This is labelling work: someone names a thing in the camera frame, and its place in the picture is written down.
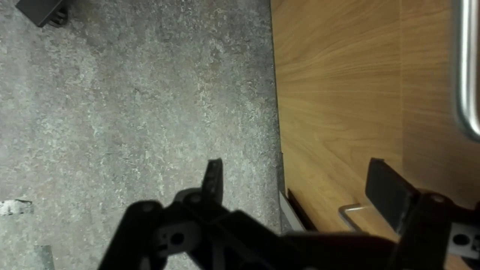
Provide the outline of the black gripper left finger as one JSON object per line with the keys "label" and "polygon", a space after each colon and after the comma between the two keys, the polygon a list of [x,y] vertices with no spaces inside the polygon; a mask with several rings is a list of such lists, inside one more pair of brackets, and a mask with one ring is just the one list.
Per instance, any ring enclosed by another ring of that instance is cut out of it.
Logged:
{"label": "black gripper left finger", "polygon": [[279,270],[280,237],[222,199],[223,162],[210,159],[201,186],[180,190],[169,205],[132,202],[97,270],[165,270],[174,255],[199,270]]}

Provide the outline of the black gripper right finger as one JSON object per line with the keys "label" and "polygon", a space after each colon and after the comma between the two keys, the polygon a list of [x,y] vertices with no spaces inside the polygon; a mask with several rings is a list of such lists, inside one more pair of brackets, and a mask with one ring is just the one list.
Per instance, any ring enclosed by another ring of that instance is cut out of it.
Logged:
{"label": "black gripper right finger", "polygon": [[478,208],[420,190],[375,157],[369,160],[364,193],[399,235],[388,270],[444,270],[448,253],[469,270],[480,270]]}

